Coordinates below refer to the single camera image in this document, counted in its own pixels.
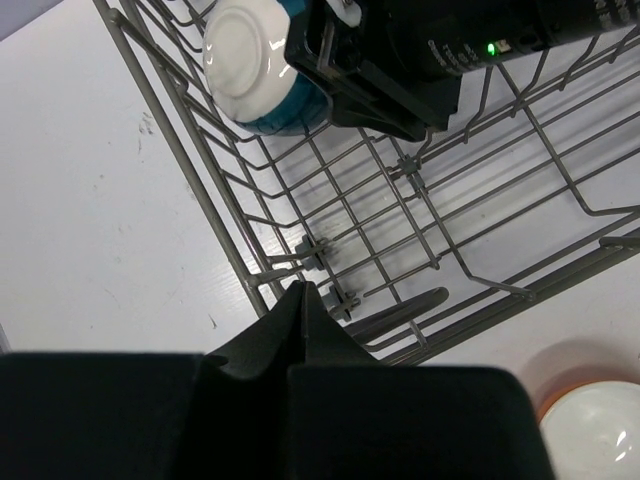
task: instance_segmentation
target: scuff mark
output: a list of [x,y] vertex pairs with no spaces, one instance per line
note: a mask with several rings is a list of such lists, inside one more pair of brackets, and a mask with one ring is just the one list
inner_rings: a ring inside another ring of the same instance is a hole
[[120,305],[120,301],[118,301],[118,298],[108,289],[105,287],[102,287],[102,289],[111,297],[113,298],[114,302],[116,302],[116,304],[118,305],[118,310],[122,310],[122,305]]

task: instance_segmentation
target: black object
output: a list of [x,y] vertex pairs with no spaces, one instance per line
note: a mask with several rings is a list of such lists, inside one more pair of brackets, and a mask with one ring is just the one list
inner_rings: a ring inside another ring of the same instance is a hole
[[509,374],[390,368],[312,284],[207,357],[8,355],[2,478],[553,478]]
[[357,28],[308,0],[287,62],[331,99],[334,124],[409,141],[448,128],[465,72],[638,22],[634,0],[354,1]]

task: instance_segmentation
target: dish rack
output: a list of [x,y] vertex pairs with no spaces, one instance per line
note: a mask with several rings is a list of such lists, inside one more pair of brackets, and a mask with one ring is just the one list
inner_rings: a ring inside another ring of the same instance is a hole
[[212,103],[209,1],[94,0],[258,315],[311,280],[368,351],[416,365],[638,253],[638,27],[465,75],[421,145],[272,138]]

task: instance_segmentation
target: bowl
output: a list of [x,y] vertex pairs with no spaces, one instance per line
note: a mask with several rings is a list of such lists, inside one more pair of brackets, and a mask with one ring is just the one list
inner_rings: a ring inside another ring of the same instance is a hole
[[260,135],[299,135],[320,125],[329,103],[291,68],[284,49],[304,0],[219,0],[204,34],[204,71],[216,106]]
[[640,478],[640,386],[598,382],[560,398],[540,424],[559,480]]

